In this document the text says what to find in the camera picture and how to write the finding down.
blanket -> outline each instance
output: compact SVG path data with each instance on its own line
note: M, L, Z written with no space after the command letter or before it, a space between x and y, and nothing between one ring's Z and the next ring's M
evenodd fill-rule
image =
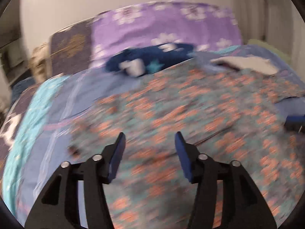
M270 63L274 65L279 72L276 74L278 78L283 78L292 83L298 84L305 89L305 83L301 81L295 71L287 65L279 56L271 51L259 47L257 45L243 45L235 49L227 49L227 52L197 52L196 61L198 65L203 66L204 71L208 73L219 73L227 71L228 68L211 63L212 59L221 58L224 56L234 57L251 57L257 56L264 59L269 59ZM305 98L289 98L275 104L279 110L279 115L284 119L288 115L304 115L305 114Z
M187 226L196 185L187 183L180 168L177 131L217 161L241 161L280 225L302 195L305 179L295 135L284 130L273 103L304 94L298 85L248 69L207 76L196 65L179 64L146 76L134 91L97 100L73 120L71 144L85 160L119 132L126 134L117 179L104 187L118 227ZM214 226L220 225L221 207L222 200Z
M68 76L54 77L45 81L35 93L20 125L13 148L6 161L2 185L5 190L3 200L13 215L15 214L15 197L22 176L22 167L38 133L45 124L45 114L51 107L54 94L67 78Z
M8 112L4 123L0 129L0 195L2 196L2 177L6 158L13 147L15 138L33 95L38 89L38 85L30 86L20 95Z
M130 47L188 43L196 51L241 45L237 20L229 8L182 1L148 2L108 11L92 23L91 66Z

turquoise fabric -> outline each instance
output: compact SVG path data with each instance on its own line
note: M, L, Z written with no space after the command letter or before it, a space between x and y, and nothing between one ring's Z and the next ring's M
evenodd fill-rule
M212 51L212 52L217 53L217 54L225 54L225 53L232 52L232 51L236 50L238 47L240 47L240 45L232 45L232 46L229 46L225 49L222 49L222 50L219 50L219 51Z
M45 81L37 90L21 122L16 139L8 157L3 175L3 200L11 213L16 212L16 196L21 179L22 167L30 154L37 135L47 119L54 94L69 76Z

